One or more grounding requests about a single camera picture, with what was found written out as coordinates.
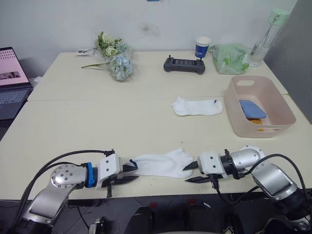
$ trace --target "flower bouquet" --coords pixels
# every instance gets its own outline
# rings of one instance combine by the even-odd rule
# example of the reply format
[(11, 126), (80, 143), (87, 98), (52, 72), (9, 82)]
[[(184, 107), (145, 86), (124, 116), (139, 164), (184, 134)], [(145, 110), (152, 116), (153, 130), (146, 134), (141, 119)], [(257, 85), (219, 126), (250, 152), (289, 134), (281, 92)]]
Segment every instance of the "flower bouquet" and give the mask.
[(131, 47), (122, 39), (112, 37), (101, 32), (96, 41), (96, 49), (92, 55), (100, 59), (101, 63), (83, 66), (82, 68), (100, 68), (109, 71), (111, 77), (118, 81), (127, 81), (133, 73), (130, 61)]

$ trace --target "white table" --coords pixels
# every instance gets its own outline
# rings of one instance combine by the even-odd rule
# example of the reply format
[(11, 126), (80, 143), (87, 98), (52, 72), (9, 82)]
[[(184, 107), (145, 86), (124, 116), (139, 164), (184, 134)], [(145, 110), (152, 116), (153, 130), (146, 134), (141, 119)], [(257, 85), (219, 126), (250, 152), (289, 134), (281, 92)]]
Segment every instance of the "white table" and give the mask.
[[(246, 144), (265, 154), (289, 156), (299, 167), (307, 187), (312, 187), (312, 131), (301, 111), (284, 96), (297, 123), (274, 138), (242, 138), (232, 130), (226, 110), (216, 116), (178, 117), (171, 103), (175, 98), (129, 98), (110, 100), (31, 101), (26, 103), (0, 142), (0, 199), (20, 199), (36, 171), (52, 158), (83, 149), (110, 149), (124, 161), (142, 154), (162, 154), (182, 147), (192, 156), (203, 150), (223, 153)], [(223, 101), (223, 97), (210, 97)], [(70, 156), (66, 161), (97, 163), (98, 154)], [(282, 159), (272, 159), (298, 183), (294, 169)], [(49, 180), (45, 173), (35, 184), (30, 198)], [(222, 192), (245, 192), (254, 186), (251, 177), (220, 181)], [(210, 183), (192, 184), (184, 179), (141, 176), (113, 187), (114, 197), (211, 194)], [(70, 198), (104, 198), (106, 189), (74, 191)]]
[[(223, 96), (233, 75), (217, 72), (210, 54), (204, 58), (206, 71), (196, 73), (170, 72), (163, 64), (171, 55), (177, 59), (196, 59), (194, 51), (136, 52), (136, 77), (129, 82), (116, 82), (107, 71), (82, 69), (95, 63), (90, 57), (76, 57), (75, 53), (61, 53), (28, 100), (78, 100), (107, 98), (176, 98)], [(246, 75), (270, 78), (281, 94), (287, 94), (267, 65), (249, 68)]]

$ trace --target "remote controller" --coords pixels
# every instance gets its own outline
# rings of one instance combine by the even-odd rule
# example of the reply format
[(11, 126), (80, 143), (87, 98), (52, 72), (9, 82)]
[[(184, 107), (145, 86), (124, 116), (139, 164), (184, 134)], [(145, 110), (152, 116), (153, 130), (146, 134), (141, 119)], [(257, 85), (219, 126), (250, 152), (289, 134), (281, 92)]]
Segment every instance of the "remote controller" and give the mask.
[(181, 72), (197, 72), (203, 74), (205, 71), (204, 61), (201, 59), (187, 60), (187, 59), (175, 59), (169, 55), (164, 63), (164, 69), (166, 72), (181, 71)]

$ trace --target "clear plastic bottle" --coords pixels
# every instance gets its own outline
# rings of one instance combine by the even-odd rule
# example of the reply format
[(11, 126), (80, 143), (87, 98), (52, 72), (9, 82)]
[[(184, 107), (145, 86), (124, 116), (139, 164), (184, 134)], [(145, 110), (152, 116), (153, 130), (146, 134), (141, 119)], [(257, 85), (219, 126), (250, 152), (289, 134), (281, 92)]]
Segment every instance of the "clear plastic bottle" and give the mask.
[(249, 65), (257, 67), (274, 43), (278, 31), (287, 20), (289, 12), (282, 9), (274, 9), (269, 16), (269, 28), (260, 41), (257, 41), (249, 54)]

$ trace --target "blue paper cup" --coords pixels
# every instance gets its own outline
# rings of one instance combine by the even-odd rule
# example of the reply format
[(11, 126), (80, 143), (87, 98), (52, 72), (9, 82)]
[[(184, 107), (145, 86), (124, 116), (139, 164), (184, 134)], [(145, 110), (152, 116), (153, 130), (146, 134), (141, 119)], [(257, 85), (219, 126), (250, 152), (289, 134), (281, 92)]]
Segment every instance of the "blue paper cup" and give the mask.
[(208, 37), (200, 36), (196, 38), (195, 56), (203, 58), (206, 56), (211, 39)]

